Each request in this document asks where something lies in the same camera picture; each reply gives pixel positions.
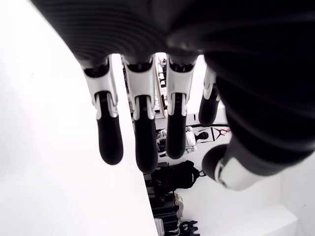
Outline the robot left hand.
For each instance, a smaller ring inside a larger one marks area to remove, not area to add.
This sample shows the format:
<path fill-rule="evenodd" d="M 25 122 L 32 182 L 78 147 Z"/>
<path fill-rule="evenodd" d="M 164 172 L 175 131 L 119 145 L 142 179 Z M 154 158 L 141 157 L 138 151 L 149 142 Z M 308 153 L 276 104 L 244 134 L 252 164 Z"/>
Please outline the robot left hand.
<path fill-rule="evenodd" d="M 243 190 L 315 150 L 315 3 L 312 0 L 35 0 L 84 72 L 96 108 L 99 152 L 124 153 L 112 55 L 123 56 L 133 105 L 136 163 L 158 162 L 154 55 L 167 55 L 166 151 L 185 150 L 187 103 L 197 57 L 207 64 L 199 122 L 218 103 L 232 132 L 210 149 L 203 172 Z"/>

